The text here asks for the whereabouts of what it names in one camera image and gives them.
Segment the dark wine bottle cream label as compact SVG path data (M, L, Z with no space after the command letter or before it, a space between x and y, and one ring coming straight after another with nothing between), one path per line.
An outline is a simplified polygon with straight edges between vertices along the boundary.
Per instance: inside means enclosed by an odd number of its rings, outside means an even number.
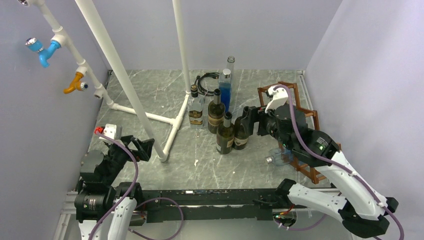
M241 124L242 117L239 116L234 122L234 140L232 147L235 150L243 150L248 142L249 135L246 133L245 128Z

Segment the dark green wine bottle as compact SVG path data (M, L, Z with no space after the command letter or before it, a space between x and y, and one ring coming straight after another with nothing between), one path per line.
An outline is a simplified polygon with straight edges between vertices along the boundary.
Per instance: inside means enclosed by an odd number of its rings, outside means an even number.
M224 114L223 122L219 124L216 132L216 150L221 155L229 154L233 149L235 125L232 123L232 113Z

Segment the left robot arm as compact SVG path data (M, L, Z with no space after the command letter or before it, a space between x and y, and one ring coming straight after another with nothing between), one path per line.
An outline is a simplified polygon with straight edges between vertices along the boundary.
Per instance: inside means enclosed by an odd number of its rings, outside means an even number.
M139 140L133 135L113 142L104 140L108 151L92 150L82 158L77 197L76 220L83 240L124 240L134 210L144 203L136 179L112 184L126 162L149 161L155 140Z

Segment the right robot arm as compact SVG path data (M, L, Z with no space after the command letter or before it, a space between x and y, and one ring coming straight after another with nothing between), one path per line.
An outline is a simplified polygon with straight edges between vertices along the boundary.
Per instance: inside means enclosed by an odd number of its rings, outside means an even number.
M340 191L340 196L328 195L286 178L275 190L280 207L292 204L313 208L340 221L346 230L363 239L379 239L387 232L398 201L373 189L328 134L308 127L303 112L289 104L271 109L247 106L240 122L249 135L258 124L259 136L272 136Z

